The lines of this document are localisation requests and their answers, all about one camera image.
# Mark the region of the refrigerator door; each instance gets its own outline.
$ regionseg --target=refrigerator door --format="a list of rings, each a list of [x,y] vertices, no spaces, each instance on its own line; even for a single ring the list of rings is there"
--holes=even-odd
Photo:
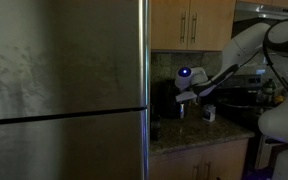
[[[144,179],[146,114],[0,125],[0,180]]]
[[[147,0],[0,0],[0,119],[147,105]]]

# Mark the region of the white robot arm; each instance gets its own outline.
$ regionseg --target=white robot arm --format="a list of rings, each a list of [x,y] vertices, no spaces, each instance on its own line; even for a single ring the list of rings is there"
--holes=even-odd
[[[186,80],[186,83],[183,84],[177,82],[176,85],[183,92],[177,97],[177,100],[189,99],[190,95],[185,96],[187,92],[194,92],[198,96],[208,95],[256,53],[258,48],[262,46],[263,41],[267,48],[281,56],[288,56],[288,19],[272,27],[268,24],[259,23],[237,35],[223,49],[220,72],[212,79],[197,84],[190,80]],[[181,81],[181,78],[185,79],[178,73],[176,81]],[[288,98],[281,105],[266,111],[260,117],[259,128],[263,134],[288,143]],[[274,179],[288,179],[288,151],[284,151],[278,156],[273,175]]]
[[[242,33],[234,37],[222,51],[222,67],[212,79],[203,81],[194,81],[196,76],[199,80],[205,79],[206,73],[199,67],[201,74],[192,74],[192,70],[188,67],[181,68],[175,78],[175,85],[183,91],[182,94],[176,97],[177,101],[183,101],[194,97],[193,89],[197,96],[207,96],[216,86],[221,84],[225,79],[233,75],[242,64],[252,57],[259,48],[262,47],[262,42],[266,31],[270,28],[268,24],[258,23]]]

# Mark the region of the bottle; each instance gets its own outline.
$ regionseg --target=bottle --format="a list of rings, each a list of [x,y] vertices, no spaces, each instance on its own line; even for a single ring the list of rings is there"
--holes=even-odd
[[[272,104],[274,99],[274,91],[276,89],[276,84],[273,81],[273,79],[268,79],[263,86],[262,86],[262,92],[264,94],[264,103],[266,104]]]

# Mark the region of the granite countertop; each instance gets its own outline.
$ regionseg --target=granite countertop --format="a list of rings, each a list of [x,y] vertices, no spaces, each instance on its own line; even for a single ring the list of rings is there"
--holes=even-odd
[[[150,141],[150,155],[251,138],[254,133],[216,114],[213,122],[202,119],[198,106],[184,119],[161,118],[161,138]]]

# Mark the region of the backsplash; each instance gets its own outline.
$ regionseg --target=backsplash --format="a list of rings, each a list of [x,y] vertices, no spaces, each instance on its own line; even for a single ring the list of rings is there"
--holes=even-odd
[[[152,102],[156,97],[157,84],[166,79],[174,79],[175,75],[183,66],[203,67],[208,76],[216,75],[221,68],[221,52],[199,52],[199,53],[157,53],[151,54],[151,97]],[[271,55],[276,70],[288,79],[288,58]],[[280,87],[272,70],[266,66],[262,52],[259,52],[249,63],[241,67],[236,74],[247,75],[265,73],[262,75],[263,82],[273,78]]]

